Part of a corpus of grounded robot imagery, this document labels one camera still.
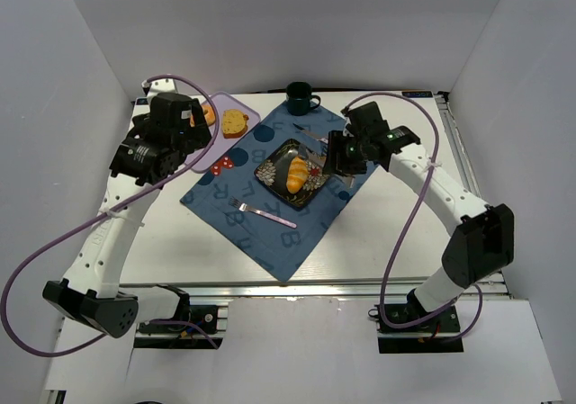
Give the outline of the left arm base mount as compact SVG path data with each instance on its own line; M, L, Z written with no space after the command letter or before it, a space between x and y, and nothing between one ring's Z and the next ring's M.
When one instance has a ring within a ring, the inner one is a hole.
M194 302L188 292L160 284L139 288L136 349L194 350L219 348L226 329L227 309Z

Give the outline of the long bread roll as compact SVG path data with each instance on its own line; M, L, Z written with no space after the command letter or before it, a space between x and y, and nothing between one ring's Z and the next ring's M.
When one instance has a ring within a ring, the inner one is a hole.
M305 185L309 177L309 170L307 167L307 162L300 158L295 157L288 169L287 179L286 179L286 189L289 193L297 193Z

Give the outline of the metal tongs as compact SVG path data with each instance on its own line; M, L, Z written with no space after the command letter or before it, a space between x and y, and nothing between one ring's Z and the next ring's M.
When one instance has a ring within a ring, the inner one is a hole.
M327 151L328 145L321 143L321 142L318 142L318 143L319 143L319 150L318 151L309 149L306 146L299 146L298 147L298 156L309 160L310 162L316 164L320 168L324 168L324 166L326 164L326 156L324 155L324 152Z

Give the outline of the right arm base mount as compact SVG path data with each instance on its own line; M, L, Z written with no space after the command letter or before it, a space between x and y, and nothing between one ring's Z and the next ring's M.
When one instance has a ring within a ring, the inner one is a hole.
M376 323L378 350L381 355L455 354L464 351L456 309L454 307L432 320L410 328L387 326L374 306L368 318Z

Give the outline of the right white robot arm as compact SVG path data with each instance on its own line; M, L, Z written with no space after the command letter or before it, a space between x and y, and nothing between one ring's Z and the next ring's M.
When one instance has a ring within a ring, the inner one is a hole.
M449 241L441 265L413 289L406 302L408 324L432 319L460 295L514 258L515 217L505 204L492 206L456 182L406 126L391 128L377 103L342 111L343 130L328 135L324 169L332 175L363 175L373 163L407 185L418 206L427 205Z

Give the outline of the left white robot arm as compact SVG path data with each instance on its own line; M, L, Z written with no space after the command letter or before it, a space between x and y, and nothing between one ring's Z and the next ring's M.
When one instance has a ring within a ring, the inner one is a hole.
M94 224L76 260L59 281L49 281L43 298L70 319L109 337L122 337L136 323L184 320L189 298L166 284L124 290L122 269L131 245L165 182L196 150L212 139L198 100L159 93L149 110L132 120L117 148Z

